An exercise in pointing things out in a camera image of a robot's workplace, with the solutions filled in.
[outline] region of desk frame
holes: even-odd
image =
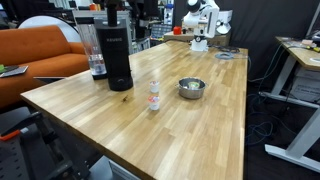
[[[267,96],[272,99],[287,101],[290,103],[303,105],[311,108],[317,108],[317,111],[312,115],[307,124],[302,128],[296,138],[291,142],[287,149],[278,148],[276,146],[265,145],[265,150],[272,156],[284,159],[291,163],[303,166],[320,173],[320,162],[313,159],[307,158],[304,154],[311,148],[311,146],[320,138],[320,109],[319,105],[308,103],[293,98],[287,98],[280,95],[280,92],[287,81],[289,74],[291,73],[296,58],[290,56],[287,58],[281,73],[271,91],[271,93],[263,92],[260,93],[262,96]]]

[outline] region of black curtain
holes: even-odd
[[[181,25],[187,0],[175,0],[173,25]],[[233,10],[230,46],[249,49],[248,79],[262,77],[278,48],[275,36],[304,38],[320,0],[216,0],[220,10]],[[270,81],[277,77],[277,71]]]

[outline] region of stainless steel bowl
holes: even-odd
[[[206,83],[199,78],[185,77],[179,80],[179,94],[187,99],[199,99],[203,95]]]

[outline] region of table top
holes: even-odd
[[[130,90],[110,91],[85,71],[21,96],[142,179],[242,179],[247,58],[219,60],[217,52],[170,41],[129,56]],[[202,98],[179,96],[183,77],[208,84]],[[157,111],[147,103],[153,80]]]
[[[288,52],[302,65],[302,67],[310,70],[320,70],[320,53],[294,46],[300,46],[301,41],[296,41],[287,37],[276,37],[276,39],[285,47]]]

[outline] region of couch cushion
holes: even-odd
[[[0,64],[19,65],[66,53],[71,49],[58,26],[0,31]]]
[[[64,54],[20,64],[20,66],[26,65],[29,68],[24,74],[0,78],[0,108],[20,101],[21,93],[43,85],[33,77],[67,77],[89,69],[86,55],[81,54]]]

